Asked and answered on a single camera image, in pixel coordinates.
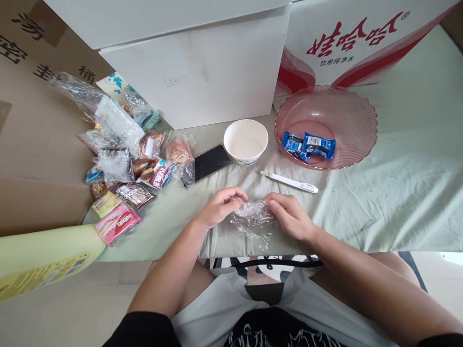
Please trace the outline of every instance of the white box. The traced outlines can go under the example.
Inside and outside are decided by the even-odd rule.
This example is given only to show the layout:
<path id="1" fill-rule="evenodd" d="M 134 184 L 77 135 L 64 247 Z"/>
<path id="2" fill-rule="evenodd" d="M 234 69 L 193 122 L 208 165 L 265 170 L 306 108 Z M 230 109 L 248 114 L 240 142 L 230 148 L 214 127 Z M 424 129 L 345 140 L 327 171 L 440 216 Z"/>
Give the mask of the white box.
<path id="1" fill-rule="evenodd" d="M 294 2 L 275 96 L 316 84 L 349 87 L 378 82 L 457 2 Z"/>
<path id="2" fill-rule="evenodd" d="M 289 0 L 44 0 L 100 49 L 286 6 Z"/>
<path id="3" fill-rule="evenodd" d="M 263 116 L 272 109 L 290 8 L 100 53 L 174 129 Z"/>

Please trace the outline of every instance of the white paper cup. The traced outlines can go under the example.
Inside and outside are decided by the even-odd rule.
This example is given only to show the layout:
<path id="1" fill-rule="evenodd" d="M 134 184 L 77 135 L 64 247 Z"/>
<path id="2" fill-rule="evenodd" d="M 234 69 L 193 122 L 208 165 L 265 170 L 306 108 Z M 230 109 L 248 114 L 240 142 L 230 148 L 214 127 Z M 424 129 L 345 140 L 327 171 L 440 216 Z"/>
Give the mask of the white paper cup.
<path id="1" fill-rule="evenodd" d="M 237 120 L 223 136 L 228 154 L 240 165 L 252 165 L 259 160 L 269 142 L 267 129 L 255 120 Z"/>

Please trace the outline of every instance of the tile floor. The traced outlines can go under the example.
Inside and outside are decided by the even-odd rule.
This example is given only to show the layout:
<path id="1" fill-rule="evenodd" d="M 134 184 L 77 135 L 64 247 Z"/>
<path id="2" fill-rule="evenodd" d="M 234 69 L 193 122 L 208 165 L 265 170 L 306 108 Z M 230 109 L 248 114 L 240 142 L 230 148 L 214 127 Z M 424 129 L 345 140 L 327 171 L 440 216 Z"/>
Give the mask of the tile floor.
<path id="1" fill-rule="evenodd" d="M 463 265 L 436 252 L 412 255 L 431 296 L 463 321 Z M 0 303 L 0 346 L 103 345 L 149 265 L 95 263 L 64 281 Z"/>

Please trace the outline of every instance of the smartphone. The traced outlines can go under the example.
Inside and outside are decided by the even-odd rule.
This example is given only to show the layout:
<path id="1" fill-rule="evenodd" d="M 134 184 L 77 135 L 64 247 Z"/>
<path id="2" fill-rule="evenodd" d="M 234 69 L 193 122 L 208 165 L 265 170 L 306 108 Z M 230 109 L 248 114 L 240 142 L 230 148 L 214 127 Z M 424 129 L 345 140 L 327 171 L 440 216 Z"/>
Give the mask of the smartphone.
<path id="1" fill-rule="evenodd" d="M 215 171 L 230 165 L 232 161 L 228 156 L 225 148 L 222 145 L 215 146 L 207 152 L 200 154 L 194 158 L 195 182 L 201 181 Z M 183 182 L 185 187 L 190 187 L 192 184 Z"/>

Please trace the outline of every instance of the candy wrapper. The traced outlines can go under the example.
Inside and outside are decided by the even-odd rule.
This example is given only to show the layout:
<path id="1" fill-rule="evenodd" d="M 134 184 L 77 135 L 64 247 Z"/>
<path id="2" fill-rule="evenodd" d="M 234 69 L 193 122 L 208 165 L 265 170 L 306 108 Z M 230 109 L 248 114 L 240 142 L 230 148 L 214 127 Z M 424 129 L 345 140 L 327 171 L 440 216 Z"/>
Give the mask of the candy wrapper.
<path id="1" fill-rule="evenodd" d="M 285 147 L 286 151 L 295 157 L 299 157 L 302 153 L 302 143 L 304 142 L 299 136 L 286 132 L 283 135 L 281 144 Z"/>
<path id="2" fill-rule="evenodd" d="M 133 88 L 126 88 L 124 92 L 126 99 L 124 109 L 143 131 L 148 132 L 159 122 L 159 112 L 153 109 Z"/>
<path id="3" fill-rule="evenodd" d="M 162 190 L 171 180 L 171 170 L 166 167 L 165 160 L 150 161 L 137 182 L 143 182 L 157 190 Z"/>
<path id="4" fill-rule="evenodd" d="M 158 130 L 152 130 L 140 141 L 141 159 L 156 159 L 159 157 L 162 146 L 169 136 L 168 133 L 163 133 Z"/>
<path id="5" fill-rule="evenodd" d="M 305 133 L 304 142 L 302 143 L 302 152 L 304 154 L 300 158 L 309 161 L 310 155 L 314 154 L 325 159 L 333 159 L 335 149 L 336 140 L 328 140 Z"/>
<path id="6" fill-rule="evenodd" d="M 186 180 L 193 185 L 195 181 L 194 156 L 191 149 L 196 144 L 193 136 L 187 133 L 178 133 L 172 140 L 167 142 L 165 154 L 167 167 L 171 169 L 175 179 Z"/>
<path id="7" fill-rule="evenodd" d="M 137 159 L 132 161 L 135 177 L 139 177 L 150 163 L 149 159 Z"/>
<path id="8" fill-rule="evenodd" d="M 241 198 L 233 196 L 230 200 L 241 200 Z M 240 234 L 256 240 L 260 249 L 268 249 L 272 233 L 267 227 L 274 222 L 274 215 L 269 209 L 268 201 L 243 203 L 240 209 L 229 215 L 229 221 L 236 226 Z"/>
<path id="9" fill-rule="evenodd" d="M 104 148 L 96 159 L 98 168 L 104 172 L 105 183 L 135 181 L 134 168 L 127 148 Z"/>
<path id="10" fill-rule="evenodd" d="M 51 77 L 50 85 L 73 100 L 89 120 L 98 123 L 117 147 L 128 148 L 135 158 L 138 156 L 138 143 L 145 132 L 115 99 L 66 72 Z"/>
<path id="11" fill-rule="evenodd" d="M 141 218 L 135 211 L 125 204 L 120 204 L 105 218 L 100 220 L 95 225 L 95 228 L 101 239 L 109 247 L 112 247 L 115 241 L 140 221 Z"/>
<path id="12" fill-rule="evenodd" d="M 86 183 L 96 183 L 103 180 L 103 171 L 98 169 L 98 166 L 95 165 L 87 172 L 87 178 L 85 179 Z"/>
<path id="13" fill-rule="evenodd" d="M 121 183 L 114 186 L 111 191 L 119 199 L 132 207 L 135 211 L 140 211 L 146 205 L 156 199 L 156 195 L 151 194 L 141 183 Z"/>
<path id="14" fill-rule="evenodd" d="M 120 203 L 121 200 L 117 196 L 111 192 L 107 192 L 100 199 L 95 201 L 95 203 L 92 205 L 92 208 L 100 218 L 104 218 Z"/>

